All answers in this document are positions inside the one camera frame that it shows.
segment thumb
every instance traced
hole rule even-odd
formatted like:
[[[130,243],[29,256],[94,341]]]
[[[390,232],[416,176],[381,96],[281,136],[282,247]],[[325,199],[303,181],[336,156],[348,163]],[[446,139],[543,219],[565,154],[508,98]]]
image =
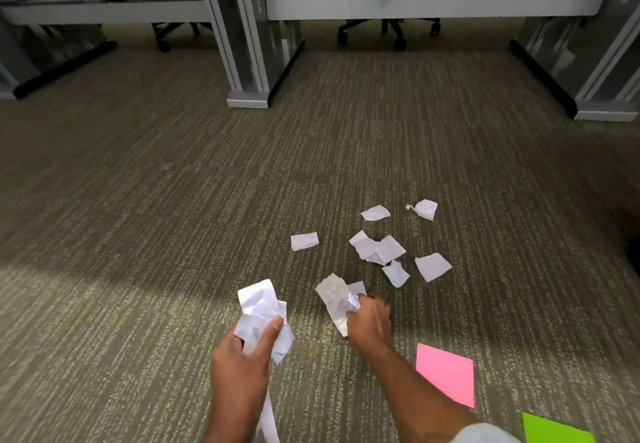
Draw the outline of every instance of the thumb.
[[[253,351],[256,357],[269,360],[271,357],[271,351],[273,350],[273,345],[276,343],[283,325],[284,320],[280,316],[271,320],[271,323],[269,323],[267,328],[264,329],[264,332],[262,332],[258,345]]]

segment white sleeve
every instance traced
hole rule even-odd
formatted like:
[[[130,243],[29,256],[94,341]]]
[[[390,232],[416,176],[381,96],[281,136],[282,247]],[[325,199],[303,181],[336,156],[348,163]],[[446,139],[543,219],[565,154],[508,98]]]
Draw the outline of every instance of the white sleeve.
[[[451,443],[520,443],[520,441],[497,426],[477,423],[463,428]]]

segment person's left hand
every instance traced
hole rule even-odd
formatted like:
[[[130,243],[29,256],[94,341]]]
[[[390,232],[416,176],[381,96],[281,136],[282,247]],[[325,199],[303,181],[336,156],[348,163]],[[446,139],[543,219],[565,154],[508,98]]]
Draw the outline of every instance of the person's left hand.
[[[249,355],[234,335],[237,322],[211,356],[211,413],[207,443],[250,442],[260,421],[269,387],[269,360],[282,330],[282,317],[274,318]]]

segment striped carpet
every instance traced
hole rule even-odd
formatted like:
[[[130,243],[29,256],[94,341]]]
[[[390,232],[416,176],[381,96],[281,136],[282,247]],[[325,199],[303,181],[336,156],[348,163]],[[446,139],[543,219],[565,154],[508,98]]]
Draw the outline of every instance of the striped carpet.
[[[346,51],[335,24],[309,24],[269,110],[227,108],[219,54],[180,46],[123,47],[0,103],[0,440],[197,441],[236,291],[271,278],[296,336],[270,390],[282,441],[396,441],[314,292],[335,272],[389,293],[411,362],[416,342],[472,358],[482,419],[523,438],[524,410],[637,441],[623,248],[640,232],[640,121],[566,119],[500,23],[443,22],[437,41],[407,24],[405,53],[379,24]],[[422,198],[434,223],[404,210]],[[379,203],[391,218],[365,223]],[[402,289],[348,245],[363,228],[407,249]],[[312,231],[321,244],[292,253]],[[432,252],[454,269],[427,285],[412,258]]]

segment person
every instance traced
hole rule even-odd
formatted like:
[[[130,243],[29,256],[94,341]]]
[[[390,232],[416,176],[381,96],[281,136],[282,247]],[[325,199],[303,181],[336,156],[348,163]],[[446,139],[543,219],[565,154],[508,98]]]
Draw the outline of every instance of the person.
[[[349,341],[384,392],[402,442],[518,443],[505,431],[481,423],[465,407],[429,383],[392,346],[390,307],[383,296],[360,294],[360,311],[349,313]],[[204,443],[251,442],[269,386],[271,350],[283,320],[274,318],[256,349],[243,354],[234,328],[211,357],[211,413]]]

